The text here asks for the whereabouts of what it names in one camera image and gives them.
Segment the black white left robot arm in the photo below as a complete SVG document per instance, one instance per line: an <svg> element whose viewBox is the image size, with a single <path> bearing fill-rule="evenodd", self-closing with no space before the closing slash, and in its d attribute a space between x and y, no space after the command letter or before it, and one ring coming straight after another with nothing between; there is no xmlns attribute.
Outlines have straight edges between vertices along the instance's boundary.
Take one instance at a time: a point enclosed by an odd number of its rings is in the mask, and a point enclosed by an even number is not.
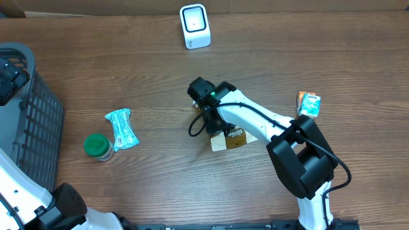
<svg viewBox="0 0 409 230"><path fill-rule="evenodd" d="M63 120L34 59L1 54L1 229L135 229L55 185Z"/></svg>

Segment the small teal tissue pack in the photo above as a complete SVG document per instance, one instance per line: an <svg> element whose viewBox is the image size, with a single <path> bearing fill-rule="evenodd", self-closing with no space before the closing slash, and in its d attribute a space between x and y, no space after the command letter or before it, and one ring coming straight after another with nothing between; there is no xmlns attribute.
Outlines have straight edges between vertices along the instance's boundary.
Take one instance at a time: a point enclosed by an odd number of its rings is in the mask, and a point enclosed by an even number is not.
<svg viewBox="0 0 409 230"><path fill-rule="evenodd" d="M309 116L310 118L317 118L320 113L321 97L306 93L302 97L298 114Z"/></svg>

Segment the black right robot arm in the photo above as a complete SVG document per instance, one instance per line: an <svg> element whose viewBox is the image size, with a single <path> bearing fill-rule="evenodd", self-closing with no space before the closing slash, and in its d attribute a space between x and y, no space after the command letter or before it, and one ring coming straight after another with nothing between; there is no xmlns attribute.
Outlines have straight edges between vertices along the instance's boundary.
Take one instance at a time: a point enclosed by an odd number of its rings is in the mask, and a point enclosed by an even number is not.
<svg viewBox="0 0 409 230"><path fill-rule="evenodd" d="M312 118L276 114L228 82L216 86L198 77L187 93L210 133L228 135L236 125L265 144L278 178L298 199L299 228L333 229L327 195L339 161Z"/></svg>

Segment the small orange box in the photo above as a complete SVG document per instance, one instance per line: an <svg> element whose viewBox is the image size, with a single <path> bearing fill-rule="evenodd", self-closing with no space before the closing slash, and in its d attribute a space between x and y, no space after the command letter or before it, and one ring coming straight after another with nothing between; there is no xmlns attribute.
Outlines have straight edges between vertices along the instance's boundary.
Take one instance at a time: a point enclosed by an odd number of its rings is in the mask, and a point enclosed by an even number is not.
<svg viewBox="0 0 409 230"><path fill-rule="evenodd" d="M299 91L297 94L297 108L296 108L296 113L299 114L300 108L301 108L301 104L302 104L302 100L304 95L306 94L306 91Z"/></svg>

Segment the beige snack pouch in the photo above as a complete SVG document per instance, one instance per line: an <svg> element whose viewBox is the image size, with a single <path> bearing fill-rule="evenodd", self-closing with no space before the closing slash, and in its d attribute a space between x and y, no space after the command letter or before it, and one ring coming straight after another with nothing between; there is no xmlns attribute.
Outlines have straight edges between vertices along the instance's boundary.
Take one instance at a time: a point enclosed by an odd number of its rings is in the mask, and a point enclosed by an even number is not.
<svg viewBox="0 0 409 230"><path fill-rule="evenodd" d="M204 112L199 108L196 102L193 102L193 105L201 112L197 115L196 118L194 118L192 123L189 125L188 134L191 137L198 136L203 131L201 130L203 127L202 126L197 133L195 134L192 133L192 128L195 122L202 118L204 114ZM248 143L252 143L255 141L257 141L256 137L254 137L253 135L245 131L243 128L236 125L227 136L225 136L223 133L210 135L210 144L213 152L239 148L241 146L244 146Z"/></svg>

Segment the light green wipes packet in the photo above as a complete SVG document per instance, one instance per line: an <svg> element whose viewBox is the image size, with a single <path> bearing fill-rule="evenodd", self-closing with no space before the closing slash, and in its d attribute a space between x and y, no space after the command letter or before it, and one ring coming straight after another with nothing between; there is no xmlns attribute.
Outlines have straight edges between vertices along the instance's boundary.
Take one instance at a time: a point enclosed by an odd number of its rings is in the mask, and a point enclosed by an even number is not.
<svg viewBox="0 0 409 230"><path fill-rule="evenodd" d="M105 115L114 133L114 150L129 149L139 145L139 139L130 124L130 109L119 109Z"/></svg>

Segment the green lid white jar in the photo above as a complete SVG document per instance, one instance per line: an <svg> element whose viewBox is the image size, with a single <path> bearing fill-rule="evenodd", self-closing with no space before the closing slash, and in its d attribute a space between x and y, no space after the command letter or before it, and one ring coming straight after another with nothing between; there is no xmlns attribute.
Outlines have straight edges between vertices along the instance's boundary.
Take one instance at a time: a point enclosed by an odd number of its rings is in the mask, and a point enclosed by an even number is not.
<svg viewBox="0 0 409 230"><path fill-rule="evenodd" d="M84 151L101 162L110 160L115 154L113 143L99 133L91 134L85 139Z"/></svg>

